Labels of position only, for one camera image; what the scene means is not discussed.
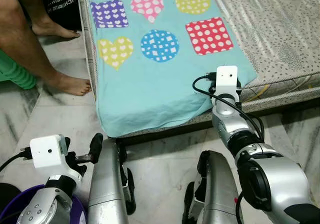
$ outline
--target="gray patterned mattress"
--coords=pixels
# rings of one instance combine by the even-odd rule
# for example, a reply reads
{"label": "gray patterned mattress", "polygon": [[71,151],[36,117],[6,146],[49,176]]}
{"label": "gray patterned mattress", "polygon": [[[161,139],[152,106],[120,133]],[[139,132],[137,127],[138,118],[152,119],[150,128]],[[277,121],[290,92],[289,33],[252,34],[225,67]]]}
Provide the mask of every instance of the gray patterned mattress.
{"label": "gray patterned mattress", "polygon": [[[243,88],[245,112],[320,97],[320,0],[215,1],[258,75]],[[79,0],[87,67],[96,94],[96,50],[88,5]],[[211,114],[204,113],[185,125],[209,120]]]}

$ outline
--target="pink heart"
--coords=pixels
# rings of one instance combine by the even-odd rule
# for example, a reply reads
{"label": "pink heart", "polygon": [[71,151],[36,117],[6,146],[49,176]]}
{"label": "pink heart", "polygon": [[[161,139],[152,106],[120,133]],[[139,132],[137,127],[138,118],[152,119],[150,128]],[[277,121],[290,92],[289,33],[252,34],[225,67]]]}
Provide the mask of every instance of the pink heart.
{"label": "pink heart", "polygon": [[149,22],[154,23],[164,8],[164,0],[132,0],[131,9],[142,14]]}

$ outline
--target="yellow heart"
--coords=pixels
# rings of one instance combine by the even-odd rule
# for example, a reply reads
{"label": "yellow heart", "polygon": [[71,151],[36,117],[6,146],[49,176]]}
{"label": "yellow heart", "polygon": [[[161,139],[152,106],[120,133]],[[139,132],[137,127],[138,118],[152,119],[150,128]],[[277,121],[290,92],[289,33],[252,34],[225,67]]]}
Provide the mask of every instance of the yellow heart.
{"label": "yellow heart", "polygon": [[134,51],[132,41],[125,36],[118,37],[114,43],[107,39],[98,40],[99,56],[105,63],[118,70]]}
{"label": "yellow heart", "polygon": [[175,5],[182,13],[198,15],[209,9],[210,0],[175,0]]}

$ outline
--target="purple square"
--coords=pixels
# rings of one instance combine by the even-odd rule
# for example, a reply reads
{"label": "purple square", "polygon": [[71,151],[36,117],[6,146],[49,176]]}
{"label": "purple square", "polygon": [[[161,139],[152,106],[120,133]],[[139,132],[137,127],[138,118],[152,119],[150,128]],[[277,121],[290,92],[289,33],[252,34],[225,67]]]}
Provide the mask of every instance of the purple square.
{"label": "purple square", "polygon": [[124,3],[121,0],[91,2],[90,6],[96,28],[126,28],[129,26]]}

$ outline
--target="heart pattern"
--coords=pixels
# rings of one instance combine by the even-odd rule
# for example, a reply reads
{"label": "heart pattern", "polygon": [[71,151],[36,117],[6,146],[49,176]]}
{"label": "heart pattern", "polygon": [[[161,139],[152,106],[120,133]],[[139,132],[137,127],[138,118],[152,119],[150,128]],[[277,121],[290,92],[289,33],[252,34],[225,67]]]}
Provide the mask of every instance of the heart pattern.
{"label": "heart pattern", "polygon": [[165,6],[164,0],[132,0],[130,7],[135,13],[142,14],[150,23],[154,23]]}
{"label": "heart pattern", "polygon": [[193,15],[202,14],[207,11],[211,5],[210,0],[175,0],[175,5],[182,13]]}
{"label": "heart pattern", "polygon": [[100,39],[98,40],[98,51],[105,63],[118,70],[124,61],[132,55],[134,45],[125,36],[118,37],[114,43],[107,39]]}
{"label": "heart pattern", "polygon": [[171,32],[153,29],[141,39],[141,51],[146,58],[163,63],[177,55],[179,42]]}
{"label": "heart pattern", "polygon": [[91,2],[90,6],[96,28],[126,28],[129,26],[124,3],[121,0]]}

